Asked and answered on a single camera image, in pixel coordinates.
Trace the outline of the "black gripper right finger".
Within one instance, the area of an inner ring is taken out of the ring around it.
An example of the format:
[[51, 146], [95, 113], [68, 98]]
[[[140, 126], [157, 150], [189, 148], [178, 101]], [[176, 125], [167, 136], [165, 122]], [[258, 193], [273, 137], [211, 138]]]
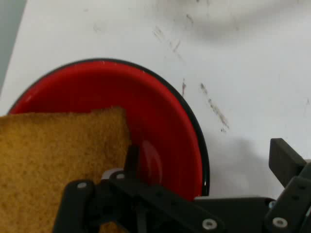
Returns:
[[284, 190], [271, 205], [264, 226], [269, 233], [311, 231], [311, 164], [282, 138], [270, 140], [269, 168]]

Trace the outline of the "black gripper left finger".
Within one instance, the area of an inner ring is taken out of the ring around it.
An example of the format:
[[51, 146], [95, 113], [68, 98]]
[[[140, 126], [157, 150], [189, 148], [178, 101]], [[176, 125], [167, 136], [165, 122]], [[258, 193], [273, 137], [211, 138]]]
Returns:
[[166, 188], [138, 178], [139, 148], [130, 146], [124, 169], [95, 184], [70, 182], [55, 218], [55, 233], [97, 233], [115, 222], [129, 233], [223, 233], [225, 224]]

